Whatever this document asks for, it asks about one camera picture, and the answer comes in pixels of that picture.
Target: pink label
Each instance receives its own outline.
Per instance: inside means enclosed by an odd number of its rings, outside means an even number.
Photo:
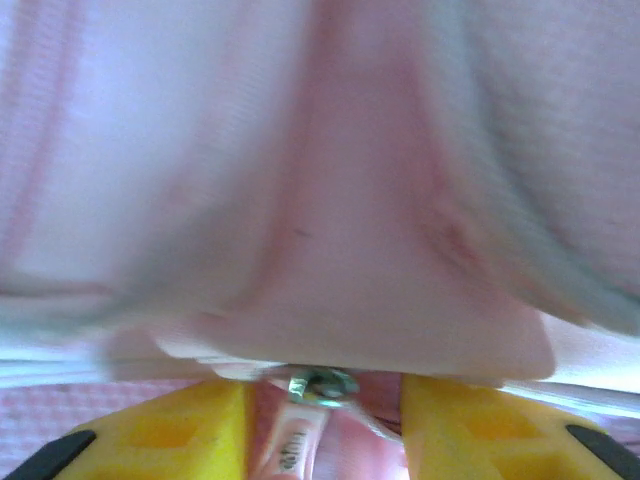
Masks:
[[[285,404],[253,480],[311,480],[318,442],[329,412]]]

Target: yellow pad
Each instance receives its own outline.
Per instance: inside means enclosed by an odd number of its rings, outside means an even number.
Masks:
[[[250,390],[205,382],[81,425],[97,439],[56,480],[244,480]]]
[[[591,422],[489,388],[405,375],[411,480],[620,480],[567,432]]]

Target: yellow plastic part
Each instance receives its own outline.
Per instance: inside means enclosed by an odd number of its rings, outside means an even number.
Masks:
[[[406,375],[401,409],[411,480],[620,480],[565,426],[600,429],[544,404]]]
[[[215,380],[99,418],[56,480],[244,480],[251,387]]]

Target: black rubber tip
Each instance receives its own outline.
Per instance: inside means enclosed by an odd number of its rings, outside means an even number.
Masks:
[[[82,430],[47,443],[4,480],[52,480],[96,439],[92,430]]]
[[[567,431],[623,480],[640,480],[640,459],[610,436],[581,425]]]

